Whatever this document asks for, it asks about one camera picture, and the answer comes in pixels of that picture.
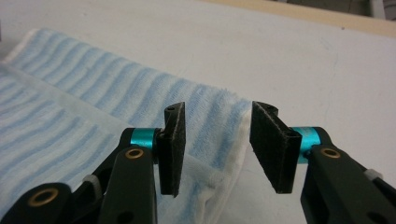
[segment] white table surface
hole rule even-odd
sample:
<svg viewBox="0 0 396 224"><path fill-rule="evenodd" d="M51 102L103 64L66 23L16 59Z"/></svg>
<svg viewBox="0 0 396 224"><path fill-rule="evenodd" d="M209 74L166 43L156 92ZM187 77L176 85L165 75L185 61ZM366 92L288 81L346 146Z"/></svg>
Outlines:
<svg viewBox="0 0 396 224"><path fill-rule="evenodd" d="M48 27L132 61L275 105L396 186L396 39L192 0L0 0L0 59ZM219 223L305 223L306 165L276 195L252 149Z"/></svg>

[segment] blue and white striped towel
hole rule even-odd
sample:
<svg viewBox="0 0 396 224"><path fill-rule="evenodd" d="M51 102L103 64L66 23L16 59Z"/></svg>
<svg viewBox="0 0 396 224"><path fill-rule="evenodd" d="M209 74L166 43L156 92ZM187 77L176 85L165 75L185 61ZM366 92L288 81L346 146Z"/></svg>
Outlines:
<svg viewBox="0 0 396 224"><path fill-rule="evenodd" d="M181 101L187 144L180 193L157 194L158 219L214 223L248 146L250 102L55 31L30 32L0 63L0 217L42 183L76 189L123 129L163 127L164 108Z"/></svg>

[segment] screw hole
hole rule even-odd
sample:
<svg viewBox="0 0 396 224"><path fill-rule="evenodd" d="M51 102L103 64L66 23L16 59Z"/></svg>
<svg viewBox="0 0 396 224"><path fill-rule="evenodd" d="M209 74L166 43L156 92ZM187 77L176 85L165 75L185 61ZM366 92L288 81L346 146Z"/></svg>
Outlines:
<svg viewBox="0 0 396 224"><path fill-rule="evenodd" d="M134 220L134 214L132 212L123 212L117 217L117 223L129 223L132 220Z"/></svg>
<svg viewBox="0 0 396 224"><path fill-rule="evenodd" d="M143 156L143 150L139 148L129 149L128 151L125 152L125 157L130 160L137 159L141 156Z"/></svg>
<svg viewBox="0 0 396 224"><path fill-rule="evenodd" d="M341 157L341 154L339 152L337 152L334 149L330 149L330 148L323 148L321 150L321 153L327 157L333 158L333 159L338 159Z"/></svg>
<svg viewBox="0 0 396 224"><path fill-rule="evenodd" d="M367 213L367 217L369 217L375 223L388 224L387 219L384 218L383 216L381 216L381 214L378 214L375 212L369 212L369 213Z"/></svg>
<svg viewBox="0 0 396 224"><path fill-rule="evenodd" d="M50 189L42 189L33 195L30 199L28 204L31 207L39 207L44 204L52 202L56 196L58 196L59 190L55 188Z"/></svg>

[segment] striped towel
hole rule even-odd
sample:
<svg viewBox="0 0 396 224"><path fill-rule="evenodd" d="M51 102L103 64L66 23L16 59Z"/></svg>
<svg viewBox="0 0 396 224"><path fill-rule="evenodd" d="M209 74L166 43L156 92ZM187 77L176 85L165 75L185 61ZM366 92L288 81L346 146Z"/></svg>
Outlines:
<svg viewBox="0 0 396 224"><path fill-rule="evenodd" d="M123 129L164 127L163 110L182 101L187 143L180 193L157 194L158 220L215 223L248 146L250 101L52 30L30 32L0 63L0 217L42 183L76 189Z"/></svg>

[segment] white cable tie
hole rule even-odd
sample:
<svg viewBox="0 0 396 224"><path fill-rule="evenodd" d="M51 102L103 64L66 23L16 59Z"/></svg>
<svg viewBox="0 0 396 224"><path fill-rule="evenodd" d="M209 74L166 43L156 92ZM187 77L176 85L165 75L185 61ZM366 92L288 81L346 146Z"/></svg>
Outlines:
<svg viewBox="0 0 396 224"><path fill-rule="evenodd" d="M102 188L100 186L99 179L96 175L86 175L82 181L90 182L93 186L93 192L95 194L95 201L102 198Z"/></svg>
<svg viewBox="0 0 396 224"><path fill-rule="evenodd" d="M377 172L374 169L367 169L366 171L364 171L364 174L367 176L367 178L369 178L370 181L373 181L376 178L381 178L383 179L384 176L382 176L382 174L380 174L379 172Z"/></svg>

